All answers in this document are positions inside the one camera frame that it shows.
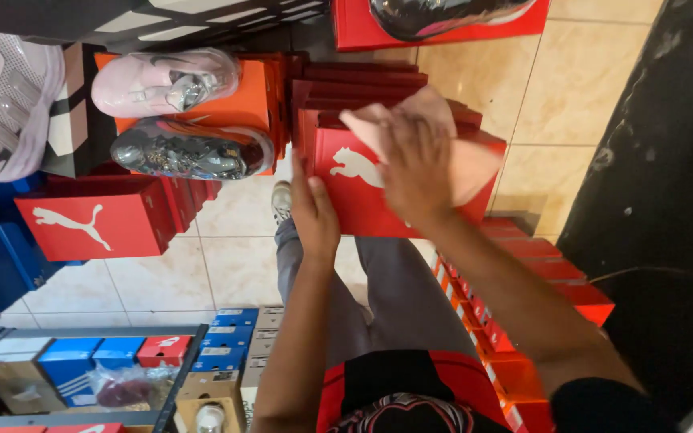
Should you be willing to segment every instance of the person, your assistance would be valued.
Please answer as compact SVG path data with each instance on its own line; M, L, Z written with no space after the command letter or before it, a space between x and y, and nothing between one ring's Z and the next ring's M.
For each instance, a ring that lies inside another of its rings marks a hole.
M595 325L451 206L446 134L405 115L381 130L387 204L455 265L534 362L557 431L676 431ZM333 269L341 234L326 188L306 179L297 156L272 207L286 311L251 433L510 431L472 340L408 239L354 238L368 325Z

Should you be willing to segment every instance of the tile floor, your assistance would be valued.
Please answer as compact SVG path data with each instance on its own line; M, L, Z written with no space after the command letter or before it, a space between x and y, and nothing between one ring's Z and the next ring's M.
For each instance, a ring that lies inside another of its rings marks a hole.
M372 53L333 53L324 17L268 37L277 49L289 42L315 60L417 63L431 84L484 113L484 129L510 143L489 211L523 218L535 236L554 242L660 6L553 0L541 35ZM279 302L269 195L276 179L290 175L281 167L275 177L227 183L163 256L66 268L6 310L0 325L195 324L223 306ZM428 242L414 242L432 257ZM349 237L336 270L366 304L366 277Z

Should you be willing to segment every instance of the nike swoosh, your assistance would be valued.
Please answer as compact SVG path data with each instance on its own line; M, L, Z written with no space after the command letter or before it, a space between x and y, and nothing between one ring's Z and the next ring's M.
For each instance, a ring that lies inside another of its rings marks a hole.
M172 57L170 55L153 55L149 62L151 62L152 65L156 66L156 63L159 62L159 60L175 60L176 62L191 63L192 65L194 64L194 62L189 62L188 60L179 59L177 57Z

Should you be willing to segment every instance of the white box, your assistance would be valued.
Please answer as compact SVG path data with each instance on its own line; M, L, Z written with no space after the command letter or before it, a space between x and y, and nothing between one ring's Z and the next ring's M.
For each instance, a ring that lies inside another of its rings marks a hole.
M256 329L280 329L283 323L285 307L282 305L264 305L258 312L258 320L255 321Z
M239 386L239 393L243 398L243 409L245 409L245 420L247 430L250 431L250 422L253 420L253 409L255 408L255 395L258 393L258 383L261 381L261 373L266 367L266 355L249 356L245 362L243 381Z
M255 329L253 338L250 340L248 356L269 355L272 353L274 340L277 339L277 329Z

